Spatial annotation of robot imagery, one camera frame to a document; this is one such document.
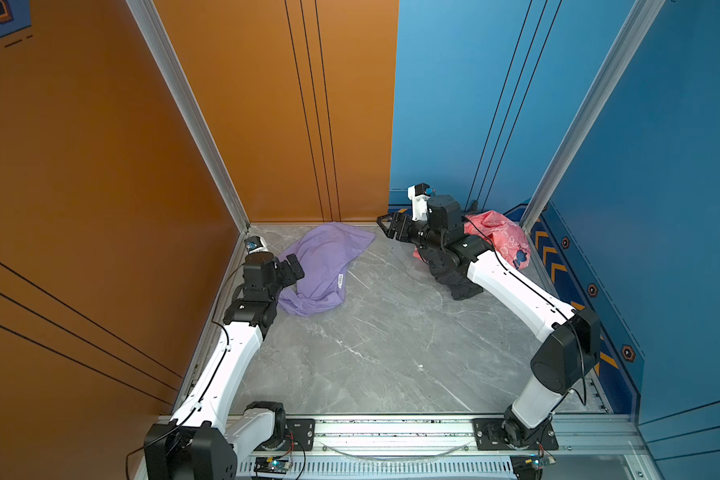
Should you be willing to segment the purple cloth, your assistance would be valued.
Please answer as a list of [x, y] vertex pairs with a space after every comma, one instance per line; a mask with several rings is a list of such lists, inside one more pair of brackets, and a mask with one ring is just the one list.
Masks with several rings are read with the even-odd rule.
[[305, 276], [294, 289], [280, 293], [278, 306], [288, 314], [306, 317], [341, 305], [348, 267], [374, 239], [374, 233], [338, 222], [307, 232], [279, 255], [281, 260], [295, 255]]

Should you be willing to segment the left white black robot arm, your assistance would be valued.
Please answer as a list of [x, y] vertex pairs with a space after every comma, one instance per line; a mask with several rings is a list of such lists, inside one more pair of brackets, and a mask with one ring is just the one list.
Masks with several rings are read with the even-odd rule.
[[257, 448], [292, 449], [282, 403], [256, 401], [229, 423], [236, 392], [277, 315], [283, 289], [305, 276], [293, 254], [279, 259], [257, 236], [245, 241], [243, 281], [217, 325], [215, 350], [198, 383], [167, 423], [148, 431], [140, 451], [150, 479], [233, 479]]

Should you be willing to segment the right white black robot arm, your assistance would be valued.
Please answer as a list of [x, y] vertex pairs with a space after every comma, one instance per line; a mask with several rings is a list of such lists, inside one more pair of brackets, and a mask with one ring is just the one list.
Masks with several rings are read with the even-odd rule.
[[581, 402], [588, 399], [586, 378], [600, 360], [600, 318], [593, 309], [578, 309], [532, 282], [454, 198], [430, 195], [428, 189], [426, 184], [414, 186], [410, 211], [381, 215], [376, 223], [386, 237], [414, 245], [453, 299], [488, 292], [539, 340], [530, 380], [506, 409], [494, 436], [510, 449], [544, 451], [552, 445], [553, 415], [568, 394], [577, 393]]

